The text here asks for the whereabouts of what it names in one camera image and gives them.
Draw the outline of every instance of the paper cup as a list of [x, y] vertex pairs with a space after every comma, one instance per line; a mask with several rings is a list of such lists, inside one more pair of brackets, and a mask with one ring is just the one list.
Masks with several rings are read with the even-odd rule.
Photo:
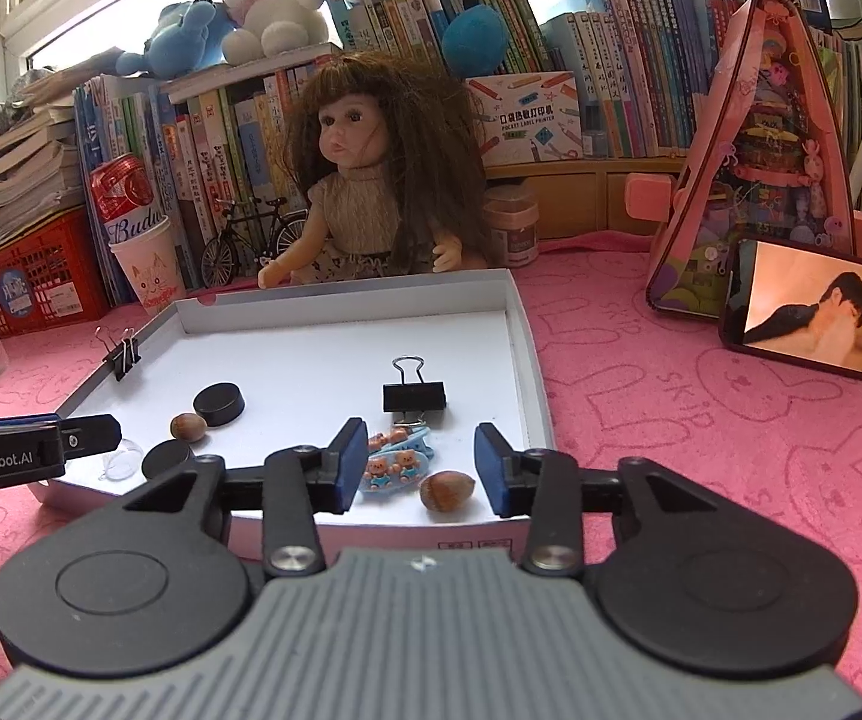
[[152, 317], [175, 300], [186, 298], [175, 242], [170, 237], [169, 218], [141, 235], [110, 247], [141, 305]]

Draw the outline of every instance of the plastic jar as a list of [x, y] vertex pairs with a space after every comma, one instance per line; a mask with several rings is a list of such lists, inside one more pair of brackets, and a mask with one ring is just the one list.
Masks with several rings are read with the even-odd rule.
[[537, 203], [524, 186], [504, 184], [485, 191], [485, 221], [501, 266], [520, 268], [537, 258], [538, 215]]

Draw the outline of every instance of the doll's hand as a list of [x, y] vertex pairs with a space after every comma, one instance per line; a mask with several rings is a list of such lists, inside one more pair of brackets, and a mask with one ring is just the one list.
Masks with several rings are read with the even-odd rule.
[[262, 290], [269, 290], [280, 284], [286, 275], [288, 275], [288, 271], [281, 268], [280, 264], [274, 260], [258, 271], [257, 286]]
[[447, 271], [454, 271], [461, 266], [461, 252], [463, 251], [461, 239], [456, 235], [446, 233], [438, 239], [437, 245], [434, 247], [434, 272], [436, 274], [446, 274]]

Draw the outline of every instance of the miniature bicycle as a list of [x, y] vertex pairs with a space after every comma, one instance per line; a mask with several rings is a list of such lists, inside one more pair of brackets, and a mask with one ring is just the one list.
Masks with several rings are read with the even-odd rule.
[[[258, 212], [250, 215], [240, 215], [234, 218], [237, 208], [232, 203], [226, 204], [221, 210], [224, 225], [216, 238], [211, 239], [204, 247], [204, 253], [200, 258], [200, 277], [207, 288], [226, 287], [241, 270], [241, 255], [239, 247], [254, 255], [254, 261], [258, 266], [265, 265], [269, 260], [279, 257], [304, 231], [304, 222], [308, 218], [307, 211], [291, 211], [281, 213], [281, 209], [287, 205], [288, 199], [276, 197], [274, 200], [255, 200], [255, 203], [266, 202], [271, 205], [271, 210]], [[268, 237], [264, 236], [264, 227], [261, 220], [271, 218], [271, 229]], [[235, 229], [242, 223], [256, 221], [261, 238], [260, 251], [256, 250], [254, 244], [247, 240]]]

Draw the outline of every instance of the doll's hair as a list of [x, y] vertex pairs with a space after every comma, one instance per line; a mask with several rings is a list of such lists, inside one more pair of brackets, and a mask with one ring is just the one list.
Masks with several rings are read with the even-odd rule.
[[303, 196], [337, 167], [320, 153], [319, 110], [348, 95], [376, 98], [388, 126], [388, 172], [401, 225], [391, 264], [410, 269], [432, 241], [430, 220], [491, 262], [483, 220], [485, 169], [470, 95], [431, 66], [380, 52], [343, 55], [309, 79], [288, 117], [285, 167]]

